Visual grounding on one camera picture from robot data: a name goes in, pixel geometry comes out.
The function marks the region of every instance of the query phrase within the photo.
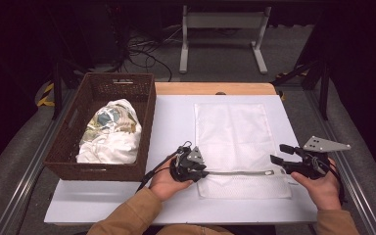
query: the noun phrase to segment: person's hand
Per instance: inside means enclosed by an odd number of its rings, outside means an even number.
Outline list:
[[[175,181],[169,172],[170,161],[164,163],[154,175],[149,188],[162,201],[171,198],[175,193],[182,189],[188,188],[194,181],[188,180],[185,182]]]
[[[335,162],[332,159],[329,159],[329,161],[332,165],[335,165]],[[297,172],[292,172],[291,176],[307,189],[310,198],[319,210],[341,209],[341,203],[339,200],[339,182],[332,172],[329,171],[325,177],[315,180],[309,179]]]

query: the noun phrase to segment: white cloth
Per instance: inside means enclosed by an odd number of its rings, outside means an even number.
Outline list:
[[[290,198],[263,104],[196,104],[196,144],[206,162],[206,198]]]
[[[136,161],[142,126],[131,104],[111,101],[87,124],[76,156],[78,163],[132,164]]]

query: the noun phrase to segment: brown basket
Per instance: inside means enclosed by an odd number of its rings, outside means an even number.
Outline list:
[[[44,164],[64,180],[140,181],[145,174],[156,103],[152,74],[88,73],[58,129]],[[142,125],[133,164],[78,164],[75,156],[86,126],[108,102],[126,99]]]

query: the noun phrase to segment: brown sleeve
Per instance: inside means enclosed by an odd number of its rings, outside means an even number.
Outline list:
[[[350,213],[342,210],[319,211],[317,230],[319,235],[359,234]]]
[[[142,234],[161,209],[161,201],[145,187],[118,206],[106,219],[93,224],[87,234]]]

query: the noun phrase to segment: white metal frame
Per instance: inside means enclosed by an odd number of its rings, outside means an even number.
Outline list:
[[[182,50],[179,72],[186,73],[188,70],[188,28],[255,28],[258,30],[258,40],[252,41],[252,49],[255,54],[258,68],[262,74],[267,73],[260,51],[261,42],[270,16],[270,7],[264,12],[252,13],[207,13],[188,12],[184,6],[182,13]]]

